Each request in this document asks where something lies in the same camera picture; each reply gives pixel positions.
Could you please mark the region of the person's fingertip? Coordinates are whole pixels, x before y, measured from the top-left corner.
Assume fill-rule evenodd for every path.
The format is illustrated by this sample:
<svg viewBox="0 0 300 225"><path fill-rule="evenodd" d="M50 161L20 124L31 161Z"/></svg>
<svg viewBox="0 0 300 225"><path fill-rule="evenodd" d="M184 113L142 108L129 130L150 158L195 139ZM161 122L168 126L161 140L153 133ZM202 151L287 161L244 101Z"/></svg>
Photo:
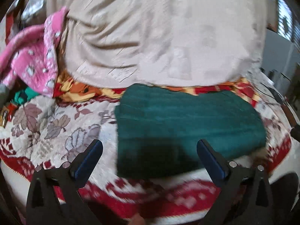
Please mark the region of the person's fingertip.
<svg viewBox="0 0 300 225"><path fill-rule="evenodd" d="M146 225L146 222L140 214L135 214L129 221L128 225Z"/></svg>

